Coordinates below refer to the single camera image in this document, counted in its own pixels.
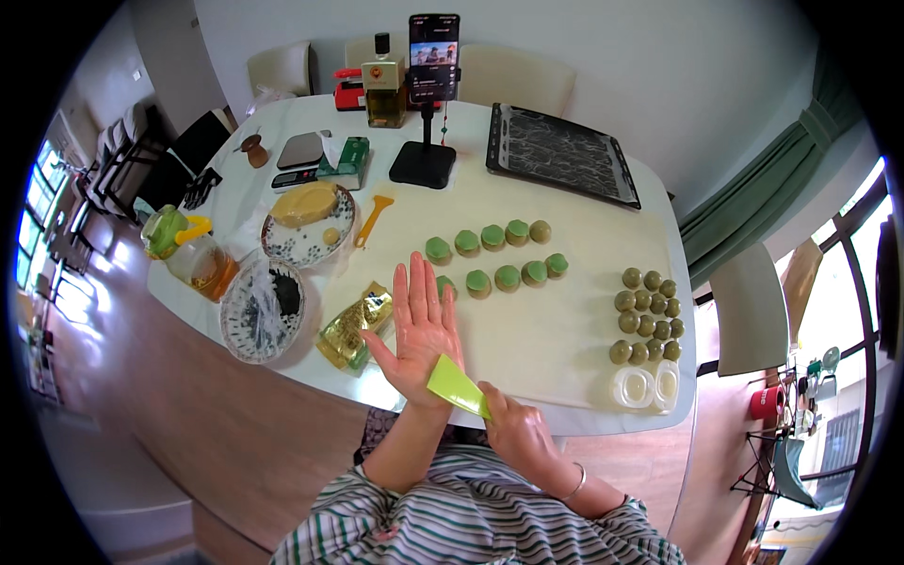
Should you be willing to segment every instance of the matcha dough ball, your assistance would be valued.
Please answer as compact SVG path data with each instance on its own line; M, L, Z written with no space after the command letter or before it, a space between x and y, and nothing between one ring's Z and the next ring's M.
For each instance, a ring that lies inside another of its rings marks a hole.
M512 265L505 265L496 270L494 276L496 287L503 292L514 292L521 285L521 275Z
M684 335L684 321L681 318L672 320L672 337L677 339Z
M443 288L445 288L446 285L452 287L452 298L458 300L458 289L455 288L455 283L452 282L452 279L446 275L437 277L437 293L439 294L439 299L443 299Z
M654 314L665 312L665 297L658 292L650 297L650 312Z
M634 267L628 267L625 269L625 272L622 274L622 282L625 283L625 286L631 289L637 288L640 286L640 269Z
M609 348L609 359L611 359L612 362L616 365L621 365L631 357L631 353L633 352L634 348L631 347L631 344L623 339L620 339L612 344L611 348Z
M490 296L490 292L493 290L490 278L482 270L473 270L468 273L465 278L465 286L467 294L478 299Z
M618 317L618 327L626 334L633 334L640 327L640 318L632 310L622 312Z
M505 240L515 247L521 247L527 243L527 234L530 229L521 220L512 220L505 226Z
M655 292L659 290L659 287L663 284L663 276L659 274L659 271L651 270L647 271L644 276L644 286L650 292Z
M528 287L542 287L546 283L546 265L540 261L524 263L521 278Z
M326 245L333 245L339 241L339 230L336 228L326 228L324 230L324 243Z
M641 337L649 337L653 335L653 330L656 329L656 322L653 320L653 317L649 314L644 314L640 316L640 326L637 327L637 335Z
M531 224L531 239L537 243L546 243L552 239L552 228L543 220Z
M462 230L455 236L455 250L462 257L476 257L480 253L480 239L471 230Z
M653 338L646 342L646 349L650 352L650 361L660 361L663 358L665 344L662 340Z
M550 278L562 278L565 271L568 270L568 260L561 253L553 253L544 261L546 263L546 274Z
M646 350L646 345L638 342L631 346L631 356L628 358L628 362L636 367L646 363L649 357L650 353Z
M616 294L616 310L626 312L633 308L637 303L637 298L630 290L622 290Z
M678 361L678 358L681 357L681 345L675 340L665 344L663 357L669 361Z
M663 284L659 285L659 292L666 298L672 298L675 296L675 292L678 288L675 286L675 281L667 278L663 281Z
M658 340L665 341L672 336L672 325L665 320L656 322L656 328L653 330L653 337Z
M449 252L449 244L442 238L430 238L427 240L427 259L434 265L448 265L452 261L452 253Z
M489 225L480 231L480 240L487 251L498 251L505 247L505 232L496 224Z
M637 299L637 303L634 304L634 307L641 312L645 312L650 307L650 303L653 302L653 295L650 294L650 291L646 288L635 290L634 296Z
M678 298L669 298L669 301L665 306L665 315L670 318L676 318L680 313L681 302L678 302Z

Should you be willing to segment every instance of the white marble tabletop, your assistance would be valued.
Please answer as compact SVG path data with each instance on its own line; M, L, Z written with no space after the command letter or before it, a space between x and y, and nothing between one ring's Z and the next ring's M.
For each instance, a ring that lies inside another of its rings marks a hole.
M450 102L447 112L449 124L447 145L454 147L460 155L470 155L483 161L489 132L490 108L464 102ZM436 115L432 126L432 137L436 143L441 136L439 131L442 127L441 115ZM223 180L213 189L207 202L191 213L212 219L213 235L217 241L245 238L248 241L243 243L252 246L253 236L237 235L237 230L259 204L270 206L278 198L270 189L270 182L279 172L276 168L279 151L290 137L320 129L331 130L334 137L364 136L370 139L372 153L365 186L361 191L353 193L359 211L363 213L370 211L374 185L380 180L388 179L390 166L401 145L412 139L420 140L423 136L423 122L416 113L409 113L405 126L401 129L371 129L367 127L363 112L336 111L331 95L276 102L248 118L217 152L210 166L222 176ZM262 145L270 152L269 161L260 169L250 167L243 153L233 152L242 139L255 131L260 133L263 138ZM628 165L644 210L652 213L663 223L672 277L678 287L677 297L690 309L693 304L691 285L681 237L662 181L653 171L635 159L628 158ZM331 268L304 269L306 285L322 296L324 288L331 278L336 276L334 271L335 269ZM220 307L196 294L170 275L162 262L155 261L151 265L147 288L187 324L218 344L223 344L219 325ZM572 408L543 402L532 404L542 408L551 432L557 436L616 434L668 428L678 424L690 412L696 393L693 315L686 316L684 322L686 332L682 338L683 355L679 361L681 385L678 403L671 413L655 415ZM308 326L316 329L321 325ZM373 363L366 363L360 375L339 371L313 347L314 338L315 335L311 333L300 335L298 340L306 340L306 344L300 348L293 346L294 354L291 355L291 359L277 359L267 366L290 379L321 391L386 410L400 410L404 399L386 382L379 367ZM484 426L480 418L459 409L453 413L450 423L472 428Z

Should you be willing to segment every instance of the bottle label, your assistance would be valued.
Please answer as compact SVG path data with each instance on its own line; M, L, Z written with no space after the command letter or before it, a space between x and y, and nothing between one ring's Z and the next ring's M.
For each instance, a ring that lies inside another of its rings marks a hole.
M364 90L398 90L401 66L396 61L366 62L361 65Z

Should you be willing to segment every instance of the pastry board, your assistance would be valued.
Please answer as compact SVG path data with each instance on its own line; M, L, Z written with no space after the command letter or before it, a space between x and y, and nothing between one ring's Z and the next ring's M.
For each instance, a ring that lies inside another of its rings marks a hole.
M326 285L323 319L333 319L360 298L372 280L391 289L395 266L407 265L413 250L423 254L427 239L439 236L452 247L453 258L434 271L451 278L458 290L458 333L467 375L519 398L612 410L605 391L618 367L609 360L609 347L619 339L649 339L618 328L615 295L625 289L621 275L628 267L672 277L662 222L650 212L491 174L474 155L460 155L459 161L450 191L388 181L374 187L374 194L389 195L395 203L382 211L366 246L351 254L343 274ZM369 198L364 218L372 208ZM551 240L542 245L529 240L520 248L506 244L496 252L481 248L471 259L455 253L459 231L479 235L484 226L504 228L514 219L529 224L545 220L552 227ZM492 279L503 265L521 269L556 252L568 260L568 273L548 279L542 288L522 283L506 294L494 286L483 300L467 293L465 277L471 270L480 268ZM643 368L655 372L655 363Z

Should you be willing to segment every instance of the phone stand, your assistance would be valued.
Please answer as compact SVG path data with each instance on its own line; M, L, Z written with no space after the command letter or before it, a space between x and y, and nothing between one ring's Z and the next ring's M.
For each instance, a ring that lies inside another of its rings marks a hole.
M457 69L456 82L460 80L461 70ZM456 151L452 147L430 144L433 112L432 101L420 105L420 116L424 119L424 141L406 141L401 147L390 168L390 180L394 183L417 184L437 190L446 188Z

